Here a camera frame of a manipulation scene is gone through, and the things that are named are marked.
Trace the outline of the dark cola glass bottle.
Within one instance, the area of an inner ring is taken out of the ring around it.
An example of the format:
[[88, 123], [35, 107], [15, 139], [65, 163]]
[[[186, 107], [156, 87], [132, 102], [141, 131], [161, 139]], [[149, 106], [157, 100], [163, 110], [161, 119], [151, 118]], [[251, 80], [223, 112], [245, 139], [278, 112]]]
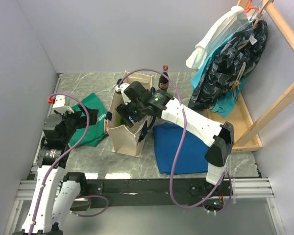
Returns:
[[[165, 76], [168, 76], [168, 65], [164, 65], [163, 66], [163, 71], [162, 73], [165, 75]], [[159, 78], [159, 82], [158, 82], [158, 87], [163, 90], [163, 91], [167, 91], [168, 90], [168, 87], [169, 87], [169, 81], [166, 77], [164, 77], [163, 75], [160, 76]]]

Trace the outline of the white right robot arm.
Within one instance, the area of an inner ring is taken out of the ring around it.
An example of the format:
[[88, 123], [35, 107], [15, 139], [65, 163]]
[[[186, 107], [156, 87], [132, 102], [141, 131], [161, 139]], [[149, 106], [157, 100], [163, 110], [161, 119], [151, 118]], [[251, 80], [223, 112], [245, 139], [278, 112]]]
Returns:
[[174, 123], [198, 137], [208, 146], [205, 159], [208, 162], [205, 189], [216, 195], [222, 189], [219, 180], [225, 172], [228, 155], [234, 145], [234, 127], [231, 123], [219, 123], [180, 104], [179, 100], [163, 90], [152, 93], [140, 82], [123, 83], [115, 87], [122, 102], [116, 108], [128, 127], [145, 116], [157, 117]]

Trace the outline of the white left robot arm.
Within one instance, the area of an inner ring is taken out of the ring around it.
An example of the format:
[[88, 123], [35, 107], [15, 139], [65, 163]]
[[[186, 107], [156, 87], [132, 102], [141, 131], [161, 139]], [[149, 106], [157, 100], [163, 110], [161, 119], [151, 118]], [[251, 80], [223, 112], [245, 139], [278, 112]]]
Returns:
[[63, 113], [55, 111], [44, 120], [36, 186], [19, 235], [61, 235], [74, 200], [90, 195], [84, 173], [64, 173], [72, 136], [77, 129], [95, 125], [98, 119], [98, 109], [78, 107]]

